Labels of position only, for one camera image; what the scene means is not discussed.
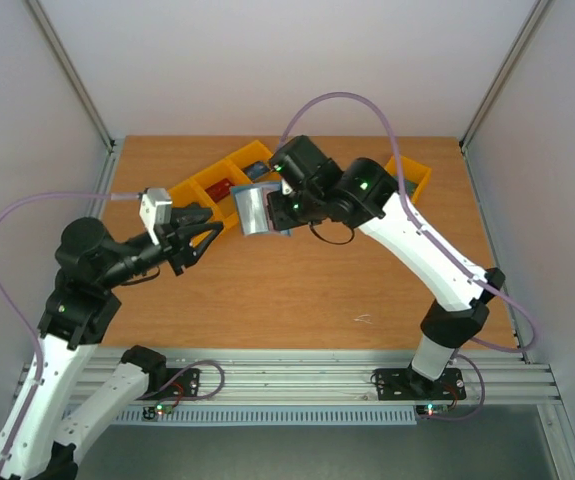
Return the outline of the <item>grey credit card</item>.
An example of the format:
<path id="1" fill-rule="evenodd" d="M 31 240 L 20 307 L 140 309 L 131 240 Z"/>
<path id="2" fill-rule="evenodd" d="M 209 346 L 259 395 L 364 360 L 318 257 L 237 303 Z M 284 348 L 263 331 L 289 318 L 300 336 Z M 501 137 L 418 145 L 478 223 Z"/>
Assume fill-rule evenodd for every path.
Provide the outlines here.
<path id="1" fill-rule="evenodd" d="M 174 214 L 182 225 L 194 225 L 208 223 L 213 216 L 212 209 L 192 202 L 183 207 L 175 207 Z"/>

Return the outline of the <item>teal leather card holder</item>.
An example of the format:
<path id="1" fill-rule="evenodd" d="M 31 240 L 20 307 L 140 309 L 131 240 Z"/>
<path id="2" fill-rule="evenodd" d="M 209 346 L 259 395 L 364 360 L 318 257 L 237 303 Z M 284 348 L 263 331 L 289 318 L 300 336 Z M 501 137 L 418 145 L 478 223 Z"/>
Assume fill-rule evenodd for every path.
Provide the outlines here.
<path id="1" fill-rule="evenodd" d="M 291 236 L 290 230 L 276 229 L 269 216 L 268 195 L 280 192 L 281 189 L 281 183 L 275 181 L 234 186 L 230 189 L 240 229 L 245 237 L 268 234 Z"/>

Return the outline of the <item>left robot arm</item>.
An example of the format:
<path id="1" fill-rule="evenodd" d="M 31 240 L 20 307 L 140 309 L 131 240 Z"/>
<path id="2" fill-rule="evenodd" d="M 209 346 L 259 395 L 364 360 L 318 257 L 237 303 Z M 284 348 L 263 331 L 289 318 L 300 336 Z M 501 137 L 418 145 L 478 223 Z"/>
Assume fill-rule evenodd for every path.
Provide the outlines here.
<path id="1" fill-rule="evenodd" d="M 162 222 L 125 242 L 83 217 L 61 235 L 54 290 L 38 323 L 38 347 L 0 432 L 0 479 L 73 479 L 82 460 L 127 405 L 162 395 L 164 355 L 134 346 L 110 378 L 66 414 L 71 394 L 121 307 L 114 290 L 164 263 L 176 275 L 195 265 L 223 229 L 197 204 L 171 208 Z"/>

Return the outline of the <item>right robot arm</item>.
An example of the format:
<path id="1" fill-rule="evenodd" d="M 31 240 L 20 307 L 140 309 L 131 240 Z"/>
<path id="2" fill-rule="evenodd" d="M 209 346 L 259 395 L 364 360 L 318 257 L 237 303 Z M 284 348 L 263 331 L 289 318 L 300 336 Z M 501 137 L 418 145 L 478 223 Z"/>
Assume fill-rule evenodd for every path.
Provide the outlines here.
<path id="1" fill-rule="evenodd" d="M 269 165 L 283 182 L 267 196 L 275 229 L 341 223 L 384 246 L 433 294 L 402 386 L 416 398 L 434 394 L 453 354 L 485 325 L 488 304 L 505 280 L 502 271 L 483 269 L 461 256 L 406 203 L 397 181 L 372 159 L 361 157 L 342 169 L 301 135 L 280 147 Z"/>

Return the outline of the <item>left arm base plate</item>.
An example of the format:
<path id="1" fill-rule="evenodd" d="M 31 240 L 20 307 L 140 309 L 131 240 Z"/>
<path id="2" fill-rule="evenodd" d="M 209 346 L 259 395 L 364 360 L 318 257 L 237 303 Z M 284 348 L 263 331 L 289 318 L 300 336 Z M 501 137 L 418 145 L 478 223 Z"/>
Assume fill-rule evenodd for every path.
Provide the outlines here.
<path id="1" fill-rule="evenodd" d="M 140 397 L 145 401 L 171 401 L 177 398 L 197 398 L 199 393 L 200 370 L 190 368 L 183 371 L 178 368 L 170 368 L 163 388 L 157 392 L 148 392 Z"/>

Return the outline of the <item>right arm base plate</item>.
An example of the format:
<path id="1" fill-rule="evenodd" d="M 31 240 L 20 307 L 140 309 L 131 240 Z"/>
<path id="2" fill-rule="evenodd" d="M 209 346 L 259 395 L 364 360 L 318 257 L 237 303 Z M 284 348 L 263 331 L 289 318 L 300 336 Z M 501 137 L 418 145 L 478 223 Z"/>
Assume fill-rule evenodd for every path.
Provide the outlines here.
<path id="1" fill-rule="evenodd" d="M 411 367 L 378 368 L 370 376 L 380 401 L 465 400 L 462 372 L 446 368 L 437 380 L 429 380 Z"/>

